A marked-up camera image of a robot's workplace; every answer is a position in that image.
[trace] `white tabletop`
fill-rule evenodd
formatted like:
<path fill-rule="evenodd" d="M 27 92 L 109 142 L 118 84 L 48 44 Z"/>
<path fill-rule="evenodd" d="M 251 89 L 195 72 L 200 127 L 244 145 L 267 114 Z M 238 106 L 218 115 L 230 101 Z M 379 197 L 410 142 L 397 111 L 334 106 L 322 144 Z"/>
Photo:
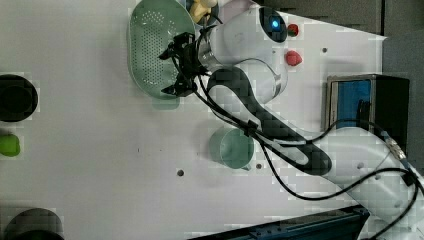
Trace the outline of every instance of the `white tabletop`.
<path fill-rule="evenodd" d="M 253 164 L 262 169 L 211 161 L 208 139 L 224 124 L 194 95 L 175 110 L 155 109 L 129 76 L 126 30 L 135 6 L 0 0 L 0 72 L 27 76 L 40 100 L 31 119 L 0 123 L 22 141 L 21 155 L 0 157 L 1 231 L 22 210 L 42 207 L 62 218 L 67 240 L 186 239 L 355 204 L 347 195 L 291 197 L 258 147 Z M 282 15 L 301 26 L 288 47 L 303 63 L 289 69 L 286 90 L 269 107 L 320 131 L 327 76 L 381 72 L 383 38 Z M 337 189 L 272 156 L 296 191 Z"/>

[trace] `robotic arm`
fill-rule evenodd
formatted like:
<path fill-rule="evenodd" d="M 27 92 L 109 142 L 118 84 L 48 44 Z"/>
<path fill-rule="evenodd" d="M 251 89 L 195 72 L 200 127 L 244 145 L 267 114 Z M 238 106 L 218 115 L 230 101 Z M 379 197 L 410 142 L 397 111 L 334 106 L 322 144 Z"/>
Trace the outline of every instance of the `robotic arm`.
<path fill-rule="evenodd" d="M 418 193 L 418 184 L 413 184 L 422 177 L 407 164 L 393 139 L 380 139 L 356 127 L 324 135 L 308 133 L 265 106 L 287 84 L 283 60 L 286 36 L 283 18 L 266 7 L 251 8 L 226 24 L 204 29 L 196 41 L 186 34 L 183 44 L 174 41 L 161 55 L 162 59 L 172 57 L 180 71 L 176 84 L 163 91 L 187 96 L 197 90 L 191 79 L 211 72 L 204 89 L 210 102 L 248 123 L 253 129 L 249 135 L 262 146 L 298 170 L 324 177 L 342 189 L 360 181 L 347 193 L 376 217 L 369 219 L 360 239 L 378 232 L 379 221 L 390 224 L 403 212 L 406 215 L 381 239 L 424 239 L 416 231 L 416 224 L 424 218 L 424 197 Z M 214 112 L 231 121 L 222 112 Z M 408 172 L 414 173 L 413 180 Z M 410 206 L 411 198 L 416 200 Z"/>

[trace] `mint green mug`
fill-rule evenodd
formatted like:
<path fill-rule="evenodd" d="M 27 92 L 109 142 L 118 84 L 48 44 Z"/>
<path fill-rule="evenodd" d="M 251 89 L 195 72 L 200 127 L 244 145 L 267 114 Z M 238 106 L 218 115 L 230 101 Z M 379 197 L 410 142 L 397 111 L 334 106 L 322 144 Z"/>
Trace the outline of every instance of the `mint green mug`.
<path fill-rule="evenodd" d="M 250 170 L 254 150 L 253 138 L 238 128 L 222 127 L 209 140 L 212 160 L 232 169 Z"/>

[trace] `black cable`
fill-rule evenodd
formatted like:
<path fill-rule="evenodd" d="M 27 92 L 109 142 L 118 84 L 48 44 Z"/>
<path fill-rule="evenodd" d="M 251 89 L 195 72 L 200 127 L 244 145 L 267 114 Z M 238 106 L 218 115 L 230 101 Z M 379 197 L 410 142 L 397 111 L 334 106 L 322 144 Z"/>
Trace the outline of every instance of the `black cable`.
<path fill-rule="evenodd" d="M 274 168 L 274 165 L 271 162 L 271 159 L 268 155 L 268 152 L 265 149 L 265 146 L 263 144 L 260 144 L 262 151 L 265 154 L 265 158 L 274 174 L 274 176 L 277 178 L 277 181 L 280 183 L 280 185 L 287 191 L 289 192 L 291 195 L 303 199 L 303 200 L 308 200 L 308 201 L 321 201 L 321 200 L 326 200 L 329 198 L 333 198 L 336 197 L 340 194 L 343 194 L 351 189 L 353 189 L 354 187 L 356 187 L 357 185 L 363 183 L 366 179 L 375 176 L 379 173 L 382 172 L 402 172 L 405 174 L 412 174 L 414 176 L 414 180 L 415 180 L 415 191 L 414 191 L 414 196 L 412 197 L 412 200 L 409 202 L 408 206 L 405 208 L 405 210 L 402 212 L 401 215 L 399 215 L 394 221 L 392 221 L 390 224 L 388 224 L 385 228 L 383 228 L 382 230 L 380 230 L 378 233 L 376 233 L 373 237 L 370 238 L 370 240 L 375 240 L 377 239 L 377 237 L 381 236 L 383 233 L 385 233 L 387 230 L 389 230 L 391 227 L 393 227 L 396 223 L 398 223 L 400 220 L 402 220 L 406 214 L 411 210 L 412 206 L 414 205 L 414 203 L 417 200 L 417 196 L 418 196 L 418 188 L 421 189 L 422 193 L 424 194 L 424 187 L 422 186 L 422 184 L 419 182 L 418 178 L 415 176 L 415 174 L 412 173 L 412 171 L 408 171 L 408 170 L 404 170 L 401 168 L 383 168 L 383 169 L 379 169 L 376 170 L 374 172 L 371 172 L 367 175 L 365 175 L 364 177 L 362 177 L 361 179 L 357 180 L 356 182 L 354 182 L 353 184 L 349 185 L 347 188 L 342 189 L 341 191 L 338 191 L 336 193 L 333 193 L 331 195 L 328 196 L 324 196 L 324 197 L 317 197 L 317 198 L 311 198 L 311 197 L 305 197 L 302 195 L 297 194 L 296 192 L 292 191 L 280 178 L 280 176 L 278 175 L 277 171 Z"/>
<path fill-rule="evenodd" d="M 205 16 L 208 16 L 208 15 L 215 18 L 216 20 L 218 20 L 219 23 L 223 24 L 221 19 L 219 19 L 219 17 L 217 17 L 215 14 L 213 14 L 213 13 L 206 13 L 205 14 Z"/>

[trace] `green colander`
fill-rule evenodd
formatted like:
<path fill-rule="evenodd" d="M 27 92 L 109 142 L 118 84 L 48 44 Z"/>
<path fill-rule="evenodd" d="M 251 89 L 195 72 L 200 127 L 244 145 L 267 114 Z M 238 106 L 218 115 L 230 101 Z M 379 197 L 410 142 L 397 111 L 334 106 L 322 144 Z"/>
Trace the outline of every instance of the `green colander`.
<path fill-rule="evenodd" d="M 142 0 L 134 9 L 128 30 L 129 70 L 151 97 L 176 98 L 161 90 L 175 83 L 178 71 L 171 59 L 163 61 L 158 56 L 174 36 L 194 31 L 189 13 L 175 0 Z"/>

